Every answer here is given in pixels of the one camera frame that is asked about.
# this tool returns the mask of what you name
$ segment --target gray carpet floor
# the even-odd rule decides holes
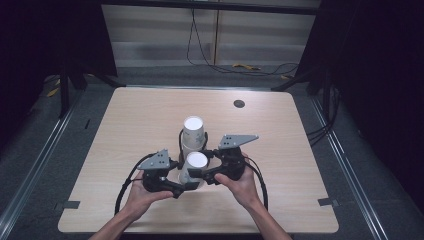
[[[279,71],[288,71],[290,68],[284,66]],[[262,69],[272,72],[275,67],[263,66]],[[119,78],[115,78],[116,81],[130,85],[269,89],[285,82],[280,75],[254,77],[223,74],[207,66],[119,68],[118,74]],[[56,208],[58,203],[68,200],[114,90],[94,77],[87,76],[87,80],[89,85],[84,92],[81,92],[82,97],[8,239],[87,239],[91,236],[91,234],[59,232],[57,224],[62,211]],[[299,83],[287,91],[294,97],[305,131],[311,132],[321,125],[311,98],[306,94],[306,86],[307,83]],[[56,94],[53,97],[46,97],[46,93],[52,87],[46,84],[45,91],[28,114],[20,131],[1,151],[1,212],[10,203],[58,121],[60,96]],[[77,94],[78,91],[71,89],[71,101]],[[374,155],[366,139],[360,137],[343,102],[339,107],[334,130],[359,182],[376,210],[388,239],[424,239],[423,215],[390,171]],[[340,228],[334,234],[293,234],[293,238],[375,239],[327,139],[323,138],[312,150],[330,198],[336,199],[340,205],[334,207]],[[122,237],[122,239],[183,238],[261,239],[259,235],[142,234]]]

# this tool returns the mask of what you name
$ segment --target human hand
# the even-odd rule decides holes
[[[139,219],[150,205],[159,200],[167,199],[173,197],[173,193],[170,191],[162,192],[149,192],[143,186],[143,173],[141,170],[135,177],[131,186],[130,195],[128,196],[125,206],[122,208],[121,212],[125,213],[132,221]]]
[[[249,163],[248,156],[245,153],[242,154]],[[245,166],[244,173],[238,181],[233,181],[221,173],[217,173],[215,179],[230,189],[240,205],[248,208],[260,202],[253,175],[252,169]]]

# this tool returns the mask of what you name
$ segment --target wooden table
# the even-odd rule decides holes
[[[243,108],[235,100],[245,102]],[[59,230],[96,232],[113,216],[116,197],[132,167],[163,148],[178,160],[178,134],[188,116],[200,116],[216,149],[224,134],[257,134],[242,151],[259,165],[269,211],[290,233],[332,233],[338,223],[293,98],[288,93],[248,90],[118,88],[87,155]],[[178,170],[168,179],[177,182]],[[259,196],[262,192],[257,182]],[[125,204],[129,189],[122,200]],[[224,186],[204,185],[179,199],[152,204],[126,232],[257,233],[253,220]]]

